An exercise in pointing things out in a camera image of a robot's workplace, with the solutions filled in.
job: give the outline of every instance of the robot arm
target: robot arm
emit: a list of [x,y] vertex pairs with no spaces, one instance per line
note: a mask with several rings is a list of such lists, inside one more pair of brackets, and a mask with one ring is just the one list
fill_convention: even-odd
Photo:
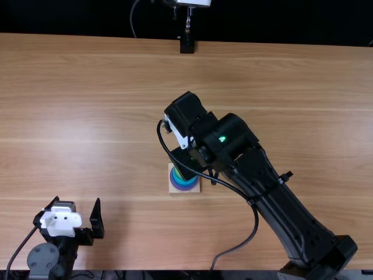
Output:
[[[172,154],[198,172],[214,169],[255,204],[287,251],[282,280],[330,280],[350,261],[357,246],[350,236],[335,236],[313,217],[287,187],[293,175],[278,175],[259,140],[235,114],[218,120],[198,97],[187,92],[165,109],[169,132],[180,147]],[[173,161],[188,180],[193,173]]]
[[46,243],[35,246],[27,257],[30,268],[29,280],[69,280],[76,260],[79,246],[92,246],[94,239],[104,238],[105,230],[101,218],[100,199],[96,200],[90,216],[92,228],[79,228],[82,218],[76,212],[75,203],[60,201],[55,197],[33,221],[34,229],[22,242],[9,262],[10,265],[17,253],[31,235],[40,230]]

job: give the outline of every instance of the wooden table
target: wooden table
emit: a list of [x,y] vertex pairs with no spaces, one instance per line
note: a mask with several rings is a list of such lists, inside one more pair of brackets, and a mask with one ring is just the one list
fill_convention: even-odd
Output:
[[[208,269],[244,240],[251,210],[203,180],[168,194],[156,125],[190,90],[218,117],[234,112],[289,187],[330,230],[359,246],[349,269],[373,267],[373,52],[370,48],[25,34],[0,35],[0,264],[55,195],[89,226],[101,198],[105,239],[80,247],[75,269]],[[175,147],[173,136],[165,136]],[[14,262],[26,269],[36,233]],[[217,269],[276,270],[287,256],[258,234]]]

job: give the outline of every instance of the green led light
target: green led light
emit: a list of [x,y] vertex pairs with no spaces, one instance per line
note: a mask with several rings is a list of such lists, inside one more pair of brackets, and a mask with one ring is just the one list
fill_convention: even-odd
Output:
[[219,137],[219,140],[220,140],[221,143],[223,143],[226,139],[227,139],[227,137],[225,137],[225,136]]

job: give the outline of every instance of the black clamp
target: black clamp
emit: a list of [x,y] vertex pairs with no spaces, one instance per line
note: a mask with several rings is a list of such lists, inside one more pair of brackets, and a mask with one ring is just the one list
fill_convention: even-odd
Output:
[[275,181],[273,183],[273,185],[268,188],[266,191],[264,191],[263,193],[261,194],[258,194],[252,198],[250,198],[247,203],[250,205],[250,206],[253,206],[255,205],[256,203],[258,203],[262,198],[264,197],[267,197],[275,188],[281,186],[283,183],[285,182],[288,182],[289,181],[289,178],[294,175],[293,172],[291,171],[288,171],[287,173],[284,173],[282,174],[279,179],[277,181]]

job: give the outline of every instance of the blue ring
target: blue ring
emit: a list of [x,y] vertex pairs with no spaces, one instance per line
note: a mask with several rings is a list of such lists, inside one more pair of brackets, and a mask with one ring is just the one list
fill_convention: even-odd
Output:
[[197,185],[198,178],[194,177],[188,181],[184,181],[182,178],[179,178],[176,173],[177,170],[173,167],[170,172],[170,181],[171,184],[180,191],[189,191]]

